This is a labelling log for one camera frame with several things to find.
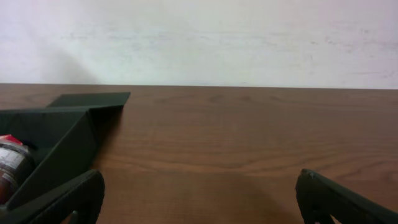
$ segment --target black cardboard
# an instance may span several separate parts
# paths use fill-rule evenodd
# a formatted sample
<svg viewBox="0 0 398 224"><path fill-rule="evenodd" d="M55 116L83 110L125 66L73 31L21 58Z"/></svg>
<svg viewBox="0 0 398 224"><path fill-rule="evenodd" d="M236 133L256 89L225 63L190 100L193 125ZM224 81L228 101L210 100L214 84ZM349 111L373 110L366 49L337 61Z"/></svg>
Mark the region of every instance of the black cardboard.
<svg viewBox="0 0 398 224"><path fill-rule="evenodd" d="M61 95L46 108L0 111L0 135L35 146L37 166L2 210L13 210L87 171L129 95Z"/></svg>

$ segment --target red can lid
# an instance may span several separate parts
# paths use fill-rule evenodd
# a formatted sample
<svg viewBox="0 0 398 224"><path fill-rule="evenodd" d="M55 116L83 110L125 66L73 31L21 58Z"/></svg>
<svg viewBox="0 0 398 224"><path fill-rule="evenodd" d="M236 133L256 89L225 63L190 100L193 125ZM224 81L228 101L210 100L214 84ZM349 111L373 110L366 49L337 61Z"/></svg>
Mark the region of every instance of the red can lid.
<svg viewBox="0 0 398 224"><path fill-rule="evenodd" d="M7 140L13 143L16 143L18 145L23 145L22 142L20 142L20 140L16 139L14 136L10 135L10 134L6 134L6 135L2 135L0 136L0 140Z"/></svg>

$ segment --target wooden table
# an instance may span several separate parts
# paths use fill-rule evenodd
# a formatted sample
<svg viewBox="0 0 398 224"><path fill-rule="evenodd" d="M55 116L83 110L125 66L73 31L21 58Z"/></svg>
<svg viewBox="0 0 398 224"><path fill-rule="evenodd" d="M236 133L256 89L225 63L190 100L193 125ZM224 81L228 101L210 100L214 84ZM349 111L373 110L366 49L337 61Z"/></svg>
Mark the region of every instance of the wooden table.
<svg viewBox="0 0 398 224"><path fill-rule="evenodd" d="M398 211L397 90L0 85L0 108L114 91L98 223L303 223L303 168Z"/></svg>

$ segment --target wood grain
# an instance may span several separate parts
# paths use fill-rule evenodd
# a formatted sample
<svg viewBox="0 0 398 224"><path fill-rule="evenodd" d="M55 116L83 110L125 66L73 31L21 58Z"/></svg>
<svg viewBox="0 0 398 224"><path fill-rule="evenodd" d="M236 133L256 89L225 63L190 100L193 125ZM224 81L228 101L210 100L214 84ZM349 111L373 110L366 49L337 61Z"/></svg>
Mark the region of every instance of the wood grain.
<svg viewBox="0 0 398 224"><path fill-rule="evenodd" d="M303 168L398 211L397 90L0 85L0 108L114 91L98 223L302 223Z"/></svg>

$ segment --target white wall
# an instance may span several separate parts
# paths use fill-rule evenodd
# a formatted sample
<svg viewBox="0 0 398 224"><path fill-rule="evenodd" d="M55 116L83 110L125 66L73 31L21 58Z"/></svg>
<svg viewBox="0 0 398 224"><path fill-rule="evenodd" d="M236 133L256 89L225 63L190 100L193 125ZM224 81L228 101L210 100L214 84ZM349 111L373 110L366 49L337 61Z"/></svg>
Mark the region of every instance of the white wall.
<svg viewBox="0 0 398 224"><path fill-rule="evenodd" d="M397 0L0 0L0 82L398 88Z"/></svg>

